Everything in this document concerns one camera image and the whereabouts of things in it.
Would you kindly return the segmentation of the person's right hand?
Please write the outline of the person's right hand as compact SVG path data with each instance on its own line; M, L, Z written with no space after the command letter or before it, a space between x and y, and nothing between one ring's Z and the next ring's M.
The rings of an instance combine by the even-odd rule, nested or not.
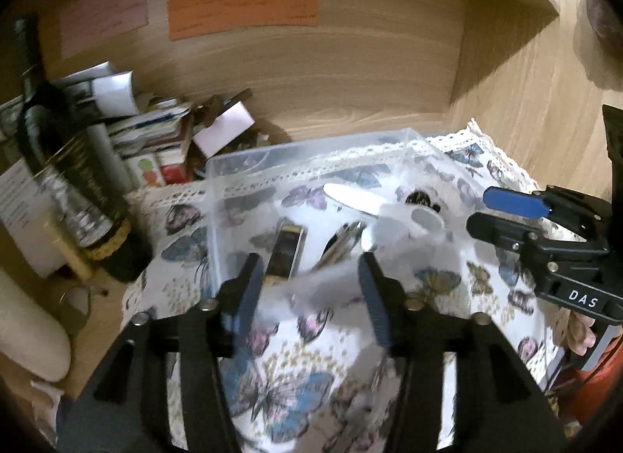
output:
M553 340L572 353L584 356L597 341L592 327L595 319L567 309L561 309L553 328Z

